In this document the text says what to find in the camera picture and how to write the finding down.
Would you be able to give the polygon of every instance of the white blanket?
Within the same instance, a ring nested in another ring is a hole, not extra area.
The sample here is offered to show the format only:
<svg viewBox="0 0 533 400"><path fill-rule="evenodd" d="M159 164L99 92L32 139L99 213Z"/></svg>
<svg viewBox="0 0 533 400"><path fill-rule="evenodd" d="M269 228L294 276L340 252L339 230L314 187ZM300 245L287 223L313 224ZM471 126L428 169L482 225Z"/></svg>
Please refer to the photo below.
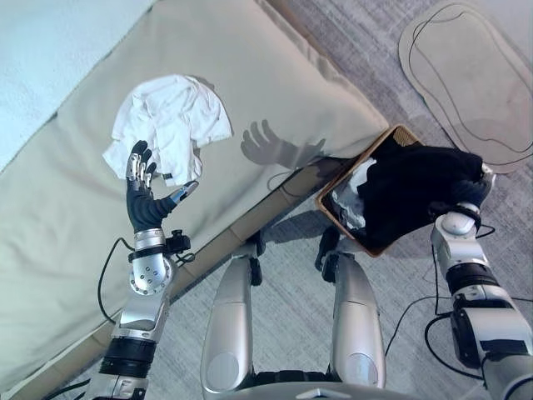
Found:
<svg viewBox="0 0 533 400"><path fill-rule="evenodd" d="M0 172L154 2L0 2Z"/></svg>

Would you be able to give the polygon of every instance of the black cloth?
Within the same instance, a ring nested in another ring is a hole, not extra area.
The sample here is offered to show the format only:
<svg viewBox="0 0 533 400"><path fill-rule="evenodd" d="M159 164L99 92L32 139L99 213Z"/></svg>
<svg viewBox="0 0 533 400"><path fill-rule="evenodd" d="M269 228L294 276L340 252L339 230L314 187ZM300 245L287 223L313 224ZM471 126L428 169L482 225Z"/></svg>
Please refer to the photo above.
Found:
<svg viewBox="0 0 533 400"><path fill-rule="evenodd" d="M366 227L352 232L367 248L384 248L432 223L430 203L457 204L461 199L452 187L482 176L481 157L455 148L402 147L389 137L372 156L377 163L357 188L365 203Z"/></svg>

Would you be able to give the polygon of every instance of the wooden tray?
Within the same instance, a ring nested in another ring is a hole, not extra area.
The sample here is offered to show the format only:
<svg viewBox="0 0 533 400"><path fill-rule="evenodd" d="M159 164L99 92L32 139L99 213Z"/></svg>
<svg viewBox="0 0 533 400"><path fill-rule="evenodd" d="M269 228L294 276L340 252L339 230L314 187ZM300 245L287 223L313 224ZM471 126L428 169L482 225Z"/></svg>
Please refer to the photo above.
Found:
<svg viewBox="0 0 533 400"><path fill-rule="evenodd" d="M378 139L375 140L375 142L363 153L361 156L359 156L354 164L346 171L341 172L339 175L337 175L331 182L329 182L316 196L315 204L318 207L319 210L321 210L323 213L326 214L328 218L330 218L333 223L339 228L339 230L347 235L353 242L357 243L361 248L365 250L370 256L372 257L378 257L380 256L387 247L378 247L378 248L367 248L364 247L353 235L350 233L350 231L341 224L341 222L338 219L338 215L333 211L333 206L331 204L331 196L329 196L330 192L336 188L342 181L344 181L347 178L350 178L351 174L363 163L365 162L373 153L374 151L380 147L380 145L383 143L385 139L387 139L390 135L394 138L396 143L398 143L401 146L409 146L414 143L420 143L421 141L416 137L416 135L411 132L407 127L404 125L395 125L394 127L391 127L389 130L384 132Z"/></svg>

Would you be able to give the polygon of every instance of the black robotic glove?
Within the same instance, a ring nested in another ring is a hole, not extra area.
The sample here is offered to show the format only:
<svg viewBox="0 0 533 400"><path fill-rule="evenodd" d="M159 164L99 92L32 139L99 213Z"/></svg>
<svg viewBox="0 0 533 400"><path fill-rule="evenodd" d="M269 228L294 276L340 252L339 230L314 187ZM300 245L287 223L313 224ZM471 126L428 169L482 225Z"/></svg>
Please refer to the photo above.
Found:
<svg viewBox="0 0 533 400"><path fill-rule="evenodd" d="M160 228L163 219L198 186L197 181L190 181L167 197L154 200L152 175L157 165L152 162L147 168L151 155L148 144L141 140L133 146L127 160L127 215L134 233Z"/></svg>

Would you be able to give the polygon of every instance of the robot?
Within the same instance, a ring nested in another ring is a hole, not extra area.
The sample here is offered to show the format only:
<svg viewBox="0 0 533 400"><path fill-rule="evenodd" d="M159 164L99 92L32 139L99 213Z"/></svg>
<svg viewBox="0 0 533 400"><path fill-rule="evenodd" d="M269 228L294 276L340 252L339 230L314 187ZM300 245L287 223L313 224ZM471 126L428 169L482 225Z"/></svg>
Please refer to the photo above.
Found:
<svg viewBox="0 0 533 400"><path fill-rule="evenodd" d="M128 160L127 210L135 233L135 252L129 257L131 291L84 399L143 400L168 313L169 292L179 279L171 255L190 248L189 238L181 231L165 237L161 225L198 183L192 181L154 200L151 180L156 165L147 168L150 156L146 142L138 142ZM490 188L493 175L488 169L484 173ZM431 233L452 296L456 356L466 367L481 370L494 399L531 400L533 332L496 281L476 241L483 198L461 202L440 215ZM262 251L264 244L256 235L232 255L220 282L202 354L204 399L413 398L385 390L385 357L374 293L353 255L334 248L326 254L322 268L324 280L336 288L327 372L255 372L251 286L261 284L257 258Z"/></svg>

